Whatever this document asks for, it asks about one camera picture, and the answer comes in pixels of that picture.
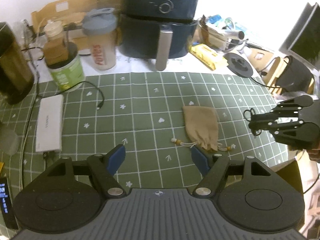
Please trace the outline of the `person's right hand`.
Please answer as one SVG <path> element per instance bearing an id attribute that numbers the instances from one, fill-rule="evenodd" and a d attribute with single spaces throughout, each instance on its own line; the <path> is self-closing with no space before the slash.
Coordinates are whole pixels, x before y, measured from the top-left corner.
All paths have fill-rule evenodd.
<path id="1" fill-rule="evenodd" d="M 307 150 L 311 161 L 320 162 L 320 150 Z"/>

